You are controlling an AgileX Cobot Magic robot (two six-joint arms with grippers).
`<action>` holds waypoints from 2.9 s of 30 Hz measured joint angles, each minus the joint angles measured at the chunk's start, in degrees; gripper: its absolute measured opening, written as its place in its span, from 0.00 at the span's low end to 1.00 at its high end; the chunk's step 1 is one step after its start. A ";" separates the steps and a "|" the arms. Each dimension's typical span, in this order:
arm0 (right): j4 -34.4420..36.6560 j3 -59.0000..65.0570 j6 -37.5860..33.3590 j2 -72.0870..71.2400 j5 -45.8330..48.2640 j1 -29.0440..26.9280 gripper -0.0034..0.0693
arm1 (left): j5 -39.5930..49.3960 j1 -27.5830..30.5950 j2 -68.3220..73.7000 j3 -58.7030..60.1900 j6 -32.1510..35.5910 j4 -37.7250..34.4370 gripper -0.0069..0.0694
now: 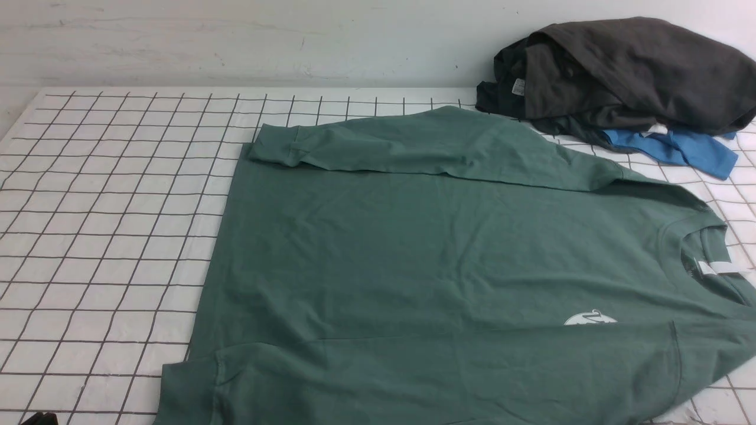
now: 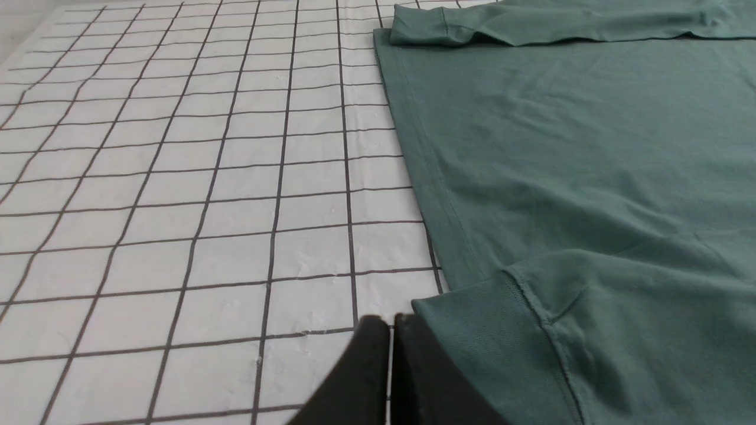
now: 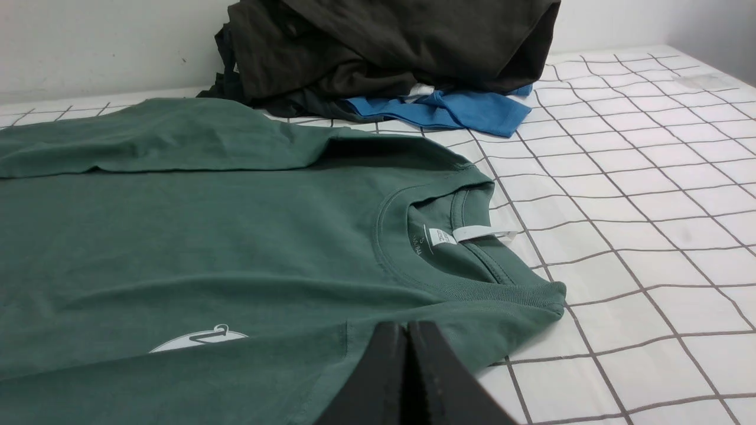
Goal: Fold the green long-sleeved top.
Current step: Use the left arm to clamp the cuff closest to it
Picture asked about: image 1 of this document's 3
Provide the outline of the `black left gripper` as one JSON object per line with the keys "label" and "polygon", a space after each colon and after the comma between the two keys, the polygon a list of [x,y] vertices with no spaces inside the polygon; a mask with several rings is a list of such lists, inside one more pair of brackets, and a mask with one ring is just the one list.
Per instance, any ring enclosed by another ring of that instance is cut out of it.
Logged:
{"label": "black left gripper", "polygon": [[51,412],[36,412],[21,425],[58,425],[57,415]]}

